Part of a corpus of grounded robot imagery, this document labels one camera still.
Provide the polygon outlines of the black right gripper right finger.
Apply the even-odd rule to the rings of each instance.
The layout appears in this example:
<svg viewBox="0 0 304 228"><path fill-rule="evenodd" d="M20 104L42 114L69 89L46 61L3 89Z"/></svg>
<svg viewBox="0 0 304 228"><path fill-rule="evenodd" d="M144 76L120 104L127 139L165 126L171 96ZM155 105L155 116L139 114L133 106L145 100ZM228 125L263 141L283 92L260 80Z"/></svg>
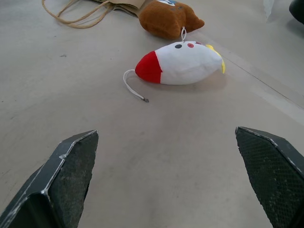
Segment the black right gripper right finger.
<svg viewBox="0 0 304 228"><path fill-rule="evenodd" d="M304 156L286 139L239 126L239 152L273 228L304 228Z"/></svg>

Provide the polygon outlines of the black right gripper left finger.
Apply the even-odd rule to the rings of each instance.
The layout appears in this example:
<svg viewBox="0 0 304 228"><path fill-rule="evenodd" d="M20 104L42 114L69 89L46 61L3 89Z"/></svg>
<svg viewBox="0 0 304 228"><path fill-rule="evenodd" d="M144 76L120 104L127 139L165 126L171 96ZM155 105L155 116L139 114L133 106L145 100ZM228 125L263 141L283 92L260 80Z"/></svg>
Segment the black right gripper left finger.
<svg viewBox="0 0 304 228"><path fill-rule="evenodd" d="M60 142L0 215L0 228L78 228L92 178L98 131Z"/></svg>

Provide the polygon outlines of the black rounded object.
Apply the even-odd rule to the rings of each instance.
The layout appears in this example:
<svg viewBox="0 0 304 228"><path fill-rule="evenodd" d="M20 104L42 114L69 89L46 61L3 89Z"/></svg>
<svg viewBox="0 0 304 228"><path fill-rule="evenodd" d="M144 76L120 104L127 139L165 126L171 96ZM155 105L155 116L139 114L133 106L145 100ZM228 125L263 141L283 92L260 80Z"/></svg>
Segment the black rounded object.
<svg viewBox="0 0 304 228"><path fill-rule="evenodd" d="M297 21L304 24L304 0L292 0L289 11Z"/></svg>

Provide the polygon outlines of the brown paper bag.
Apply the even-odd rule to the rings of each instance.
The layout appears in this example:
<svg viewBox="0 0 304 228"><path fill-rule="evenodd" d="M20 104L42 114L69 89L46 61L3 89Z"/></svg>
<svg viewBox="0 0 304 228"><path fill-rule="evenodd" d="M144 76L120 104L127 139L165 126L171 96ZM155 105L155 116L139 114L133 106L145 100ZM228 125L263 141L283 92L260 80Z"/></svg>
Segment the brown paper bag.
<svg viewBox="0 0 304 228"><path fill-rule="evenodd" d="M138 17L141 11L153 0L90 0L97 2L98 5L91 11L83 15L82 17L75 20L65 20L61 17L68 8L70 8L77 1L81 0L69 0L68 4L57 14L53 14L45 5L46 0L41 0L42 7L44 10L52 16L56 21L75 29L86 29L91 28L101 22L104 17L113 10L123 11L131 16ZM96 18L93 22L89 23L86 21L97 11L102 10L102 14Z"/></svg>

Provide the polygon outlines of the brown plush toy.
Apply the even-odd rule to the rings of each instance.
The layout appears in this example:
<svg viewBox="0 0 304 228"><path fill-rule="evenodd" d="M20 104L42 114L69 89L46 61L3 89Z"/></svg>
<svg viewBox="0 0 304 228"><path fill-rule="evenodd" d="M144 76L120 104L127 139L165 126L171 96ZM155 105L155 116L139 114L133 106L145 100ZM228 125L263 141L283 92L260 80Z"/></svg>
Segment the brown plush toy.
<svg viewBox="0 0 304 228"><path fill-rule="evenodd" d="M183 29L193 32L205 25L190 6L175 0L152 0L138 19L146 31L168 40L178 39Z"/></svg>

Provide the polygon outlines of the white red rocket plush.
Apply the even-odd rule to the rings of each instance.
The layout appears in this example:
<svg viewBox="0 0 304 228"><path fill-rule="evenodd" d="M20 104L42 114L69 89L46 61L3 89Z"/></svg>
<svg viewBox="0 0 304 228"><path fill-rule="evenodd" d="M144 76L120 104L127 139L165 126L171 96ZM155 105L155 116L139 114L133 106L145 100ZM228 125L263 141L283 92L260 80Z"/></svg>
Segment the white red rocket plush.
<svg viewBox="0 0 304 228"><path fill-rule="evenodd" d="M208 44L186 41L187 31L181 30L181 41L163 46L146 54L135 69L126 71L123 81L128 90L144 102L149 100L127 83L127 78L134 72L140 79L163 85L190 85L197 83L217 70L225 73L226 66L222 56Z"/></svg>

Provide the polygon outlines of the clear plastic wrap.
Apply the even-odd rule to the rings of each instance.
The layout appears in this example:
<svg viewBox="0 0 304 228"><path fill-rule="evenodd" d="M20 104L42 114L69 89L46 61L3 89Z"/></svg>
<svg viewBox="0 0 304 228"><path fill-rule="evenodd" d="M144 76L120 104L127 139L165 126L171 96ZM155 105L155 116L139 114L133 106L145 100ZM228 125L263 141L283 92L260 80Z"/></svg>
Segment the clear plastic wrap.
<svg viewBox="0 0 304 228"><path fill-rule="evenodd" d="M278 14L279 0L263 0L264 14L267 21L275 20Z"/></svg>

